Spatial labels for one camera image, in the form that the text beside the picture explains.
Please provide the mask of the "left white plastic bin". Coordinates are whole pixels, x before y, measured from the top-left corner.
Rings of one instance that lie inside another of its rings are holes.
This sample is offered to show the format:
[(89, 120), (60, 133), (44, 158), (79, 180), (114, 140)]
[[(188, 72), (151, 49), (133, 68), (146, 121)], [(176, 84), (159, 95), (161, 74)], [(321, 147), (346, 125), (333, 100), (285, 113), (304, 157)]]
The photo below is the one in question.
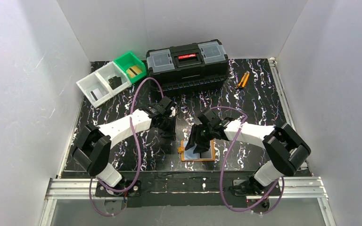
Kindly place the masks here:
[[(108, 91), (108, 88), (104, 86), (102, 77), (97, 75), (96, 72), (87, 75), (86, 77), (77, 81), (76, 84), (94, 108), (98, 108), (113, 97), (113, 95)], [(104, 96), (100, 100), (94, 102), (90, 92), (96, 88), (99, 88)]]

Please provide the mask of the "silver white credit card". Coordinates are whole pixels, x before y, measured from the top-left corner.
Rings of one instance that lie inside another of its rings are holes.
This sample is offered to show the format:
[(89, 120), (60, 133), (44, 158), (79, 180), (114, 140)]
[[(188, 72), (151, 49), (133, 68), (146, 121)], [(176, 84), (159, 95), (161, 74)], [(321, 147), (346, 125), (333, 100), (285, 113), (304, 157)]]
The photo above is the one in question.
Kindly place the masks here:
[(100, 100), (104, 96), (99, 88), (92, 90), (90, 92), (90, 94), (91, 94), (92, 98), (94, 99), (94, 102)]

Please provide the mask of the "orange utility knife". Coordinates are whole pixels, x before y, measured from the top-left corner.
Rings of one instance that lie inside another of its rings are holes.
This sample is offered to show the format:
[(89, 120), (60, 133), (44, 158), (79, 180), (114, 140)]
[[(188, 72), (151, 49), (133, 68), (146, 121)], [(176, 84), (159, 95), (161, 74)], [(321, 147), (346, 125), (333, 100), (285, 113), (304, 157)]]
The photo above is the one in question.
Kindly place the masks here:
[(241, 80), (239, 81), (239, 83), (236, 85), (237, 89), (244, 89), (247, 86), (247, 81), (249, 79), (250, 76), (250, 72), (246, 71), (244, 73), (244, 75), (242, 76)]

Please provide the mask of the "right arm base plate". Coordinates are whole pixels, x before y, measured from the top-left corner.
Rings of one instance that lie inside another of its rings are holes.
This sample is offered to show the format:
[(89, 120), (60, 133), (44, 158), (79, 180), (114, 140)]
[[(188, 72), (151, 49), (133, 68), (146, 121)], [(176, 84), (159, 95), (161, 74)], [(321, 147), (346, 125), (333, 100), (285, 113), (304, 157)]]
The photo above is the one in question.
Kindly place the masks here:
[(257, 196), (260, 198), (270, 190), (272, 184), (273, 182), (268, 186), (262, 186), (249, 179), (235, 179), (232, 181), (232, 185), (228, 187), (228, 191), (234, 196)]

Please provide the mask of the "black toolbox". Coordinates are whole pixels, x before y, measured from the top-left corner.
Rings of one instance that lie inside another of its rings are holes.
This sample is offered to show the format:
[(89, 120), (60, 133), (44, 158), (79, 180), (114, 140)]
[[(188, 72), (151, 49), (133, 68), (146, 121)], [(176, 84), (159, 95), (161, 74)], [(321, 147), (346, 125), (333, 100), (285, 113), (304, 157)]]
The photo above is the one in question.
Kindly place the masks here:
[(219, 89), (229, 77), (229, 58), (218, 39), (152, 49), (146, 53), (150, 88), (168, 95)]

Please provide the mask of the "aluminium frame rail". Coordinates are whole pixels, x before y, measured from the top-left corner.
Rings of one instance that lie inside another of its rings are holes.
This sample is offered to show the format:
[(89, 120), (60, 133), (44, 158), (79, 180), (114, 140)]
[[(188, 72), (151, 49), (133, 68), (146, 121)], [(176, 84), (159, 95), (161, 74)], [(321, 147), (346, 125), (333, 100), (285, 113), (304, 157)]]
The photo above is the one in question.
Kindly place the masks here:
[[(246, 71), (247, 86), (236, 85)], [(222, 106), (221, 117), (243, 111), (250, 123), (292, 122), (276, 60), (232, 59), (229, 78), (219, 89), (177, 94), (180, 107), (176, 140), (159, 138), (156, 130), (140, 135), (142, 171), (140, 197), (96, 197), (97, 182), (67, 157), (60, 174), (48, 186), (42, 226), (333, 226), (335, 220), (320, 177), (304, 163), (294, 178), (281, 180), (269, 198), (254, 210), (233, 212), (219, 195), (221, 166), (225, 166), (224, 195), (237, 207), (251, 205), (255, 196), (236, 197), (228, 191), (235, 179), (245, 179), (267, 161), (263, 149), (236, 143), (228, 157), (227, 142), (216, 141), (215, 160), (182, 162), (180, 141), (188, 138), (197, 115)]]

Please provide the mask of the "gold card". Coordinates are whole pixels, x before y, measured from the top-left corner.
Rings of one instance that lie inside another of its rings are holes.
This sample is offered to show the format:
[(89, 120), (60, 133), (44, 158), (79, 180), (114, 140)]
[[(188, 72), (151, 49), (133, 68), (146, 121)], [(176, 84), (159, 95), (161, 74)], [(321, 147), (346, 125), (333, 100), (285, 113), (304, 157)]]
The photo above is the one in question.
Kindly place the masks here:
[(130, 79), (133, 79), (141, 74), (142, 70), (137, 65), (133, 65), (126, 70), (126, 73), (130, 77)]

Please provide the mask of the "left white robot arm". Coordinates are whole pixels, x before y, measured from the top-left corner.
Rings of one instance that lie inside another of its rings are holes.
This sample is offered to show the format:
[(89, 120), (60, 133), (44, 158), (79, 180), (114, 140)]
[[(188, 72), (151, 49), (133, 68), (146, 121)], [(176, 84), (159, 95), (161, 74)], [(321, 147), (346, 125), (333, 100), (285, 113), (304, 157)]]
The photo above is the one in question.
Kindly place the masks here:
[(109, 163), (109, 154), (114, 145), (137, 133), (156, 128), (164, 139), (175, 140), (175, 118), (178, 107), (164, 96), (158, 103), (150, 103), (131, 114), (111, 123), (86, 125), (70, 149), (72, 158), (105, 187), (122, 193), (132, 186), (121, 188), (123, 176)]

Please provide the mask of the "white plastic bin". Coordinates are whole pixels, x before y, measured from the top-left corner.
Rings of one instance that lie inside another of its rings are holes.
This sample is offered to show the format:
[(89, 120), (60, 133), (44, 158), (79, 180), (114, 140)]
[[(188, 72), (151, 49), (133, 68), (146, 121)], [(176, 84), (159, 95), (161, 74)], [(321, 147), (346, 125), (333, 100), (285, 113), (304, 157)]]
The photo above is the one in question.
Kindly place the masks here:
[[(96, 72), (87, 75), (86, 77), (77, 81), (76, 84), (94, 108), (98, 108), (113, 97), (113, 95), (108, 91), (108, 88), (104, 86), (102, 77), (97, 75)], [(104, 96), (100, 100), (94, 102), (90, 92), (96, 88), (99, 88)]]
[[(101, 68), (97, 69), (95, 72), (97, 73), (97, 75), (100, 75), (102, 77), (104, 86), (108, 88), (108, 91), (113, 96), (116, 96), (117, 94), (132, 86), (127, 75), (119, 68), (119, 66), (117, 66), (117, 64), (114, 63), (114, 61), (105, 64)], [(114, 76), (121, 77), (123, 84), (113, 91), (109, 86), (108, 79)]]

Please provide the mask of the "middle white plastic bin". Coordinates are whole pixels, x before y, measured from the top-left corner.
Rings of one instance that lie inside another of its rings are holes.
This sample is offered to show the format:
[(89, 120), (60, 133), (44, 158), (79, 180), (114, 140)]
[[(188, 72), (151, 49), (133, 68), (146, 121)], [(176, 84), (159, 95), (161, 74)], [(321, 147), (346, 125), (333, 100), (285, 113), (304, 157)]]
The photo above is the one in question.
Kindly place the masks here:
[[(108, 91), (113, 96), (116, 96), (117, 94), (132, 86), (127, 75), (119, 68), (119, 66), (117, 66), (117, 64), (114, 63), (114, 61), (105, 64), (101, 68), (97, 69), (95, 72), (97, 73), (97, 75), (100, 75), (102, 77), (104, 86), (108, 88)], [(113, 91), (109, 86), (108, 79), (114, 76), (121, 77), (123, 84)]]

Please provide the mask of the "orange card holder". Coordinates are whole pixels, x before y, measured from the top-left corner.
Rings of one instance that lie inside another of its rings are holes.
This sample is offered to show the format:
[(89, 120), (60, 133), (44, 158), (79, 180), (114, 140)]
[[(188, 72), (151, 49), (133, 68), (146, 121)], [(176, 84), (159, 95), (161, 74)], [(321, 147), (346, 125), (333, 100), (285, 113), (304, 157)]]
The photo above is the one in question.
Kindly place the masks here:
[(178, 147), (178, 153), (181, 155), (182, 161), (214, 161), (215, 160), (215, 149), (214, 140), (210, 141), (210, 148), (204, 153), (194, 153), (197, 145), (194, 145), (190, 149), (186, 149), (187, 140), (181, 140), (180, 146)]

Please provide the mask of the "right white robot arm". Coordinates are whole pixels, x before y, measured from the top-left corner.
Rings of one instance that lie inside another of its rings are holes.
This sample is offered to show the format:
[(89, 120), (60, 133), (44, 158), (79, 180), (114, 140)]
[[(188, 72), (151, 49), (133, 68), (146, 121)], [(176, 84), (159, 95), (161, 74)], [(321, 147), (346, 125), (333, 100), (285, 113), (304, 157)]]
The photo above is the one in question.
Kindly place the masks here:
[(261, 192), (266, 186), (282, 176), (291, 177), (311, 154), (309, 145), (290, 124), (262, 126), (242, 122), (232, 117), (221, 119), (213, 110), (198, 116), (200, 124), (194, 124), (185, 146), (194, 153), (204, 153), (214, 139), (245, 142), (258, 146), (269, 156), (263, 166), (242, 183), (241, 189)]

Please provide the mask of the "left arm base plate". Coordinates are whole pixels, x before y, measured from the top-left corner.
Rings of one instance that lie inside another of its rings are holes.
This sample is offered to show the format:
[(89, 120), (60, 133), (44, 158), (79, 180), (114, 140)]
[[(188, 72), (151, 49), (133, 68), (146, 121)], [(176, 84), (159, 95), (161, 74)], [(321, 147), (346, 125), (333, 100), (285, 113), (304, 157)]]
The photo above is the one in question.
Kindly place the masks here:
[[(114, 189), (115, 190), (123, 190), (127, 188), (132, 183), (131, 180), (123, 180), (119, 184), (117, 184)], [(96, 197), (140, 197), (142, 191), (141, 181), (137, 180), (136, 183), (130, 188), (127, 193), (115, 193), (110, 189), (106, 189), (100, 182), (97, 183), (97, 188), (95, 191)]]

